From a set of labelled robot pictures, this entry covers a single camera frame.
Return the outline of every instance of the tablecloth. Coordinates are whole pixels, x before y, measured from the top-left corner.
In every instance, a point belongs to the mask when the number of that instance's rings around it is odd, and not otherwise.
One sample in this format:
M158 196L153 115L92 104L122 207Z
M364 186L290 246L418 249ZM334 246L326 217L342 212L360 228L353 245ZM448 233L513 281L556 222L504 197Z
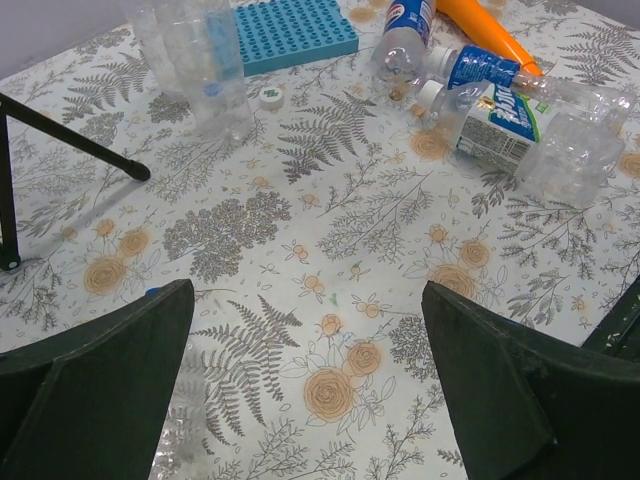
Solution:
M196 134L127 26L0 83L153 172L137 183L10 124L24 266L0 275L0 351L191 278L212 479L464 479L426 281L579 344L639 273L639 110L594 205L541 203L373 95L387 2L340 5L360 52L247 78L240 147ZM631 28L563 0L512 0L501 21L546 73L640 93ZM436 16L433 45L463 42ZM279 111L259 108L268 85Z

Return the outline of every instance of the gray wall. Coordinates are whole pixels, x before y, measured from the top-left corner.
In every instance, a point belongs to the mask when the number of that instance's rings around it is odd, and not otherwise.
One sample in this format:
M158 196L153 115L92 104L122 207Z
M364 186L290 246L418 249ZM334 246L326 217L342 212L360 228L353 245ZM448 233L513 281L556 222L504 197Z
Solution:
M118 0L0 2L0 78L125 22ZM578 3L640 29L639 0L578 0Z

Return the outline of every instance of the black metal rod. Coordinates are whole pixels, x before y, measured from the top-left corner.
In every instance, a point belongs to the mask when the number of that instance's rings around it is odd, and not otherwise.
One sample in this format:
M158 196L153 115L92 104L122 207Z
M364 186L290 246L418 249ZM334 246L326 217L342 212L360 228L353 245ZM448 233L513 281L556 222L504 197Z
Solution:
M109 165L119 168L136 180L144 182L151 177L151 172L142 163L124 158L2 93L0 93L0 109L4 110L6 115L30 127L40 130L47 135L51 135L61 142L67 143L78 150L82 150L89 155L99 158Z
M0 270L11 270L20 264L9 155L7 115L0 105Z

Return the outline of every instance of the black object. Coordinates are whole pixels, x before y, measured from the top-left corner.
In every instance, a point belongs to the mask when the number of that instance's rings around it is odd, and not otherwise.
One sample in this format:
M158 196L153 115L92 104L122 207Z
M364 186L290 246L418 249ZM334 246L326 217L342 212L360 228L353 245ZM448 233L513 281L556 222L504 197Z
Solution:
M2 233L0 270L13 270L20 265L7 117L15 118L61 142L93 155L103 162L123 170L136 180L144 182L151 177L151 172L145 165L128 160L0 93L0 233Z
M179 280L0 355L0 480L147 480L193 309Z
M429 341L469 480L640 478L640 364L615 358L637 358L638 293L636 281L618 303L634 318L616 305L578 348L427 284ZM610 337L612 322L627 333Z

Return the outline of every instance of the bottle cap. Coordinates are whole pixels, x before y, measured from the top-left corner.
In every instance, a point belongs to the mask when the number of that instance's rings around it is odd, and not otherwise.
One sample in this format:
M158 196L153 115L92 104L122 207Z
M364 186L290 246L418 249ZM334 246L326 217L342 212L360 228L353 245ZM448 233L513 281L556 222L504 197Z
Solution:
M456 50L453 48L442 46L433 47L433 50L427 56L427 73L439 78L444 78L447 62L455 52Z
M420 93L418 93L418 105L420 105L425 110L431 111L431 107L433 106L433 102L440 93L440 90L444 88L440 82L436 82L435 80L429 80L424 84Z
M278 87L265 87L258 97L263 110L278 110L284 105L284 92Z

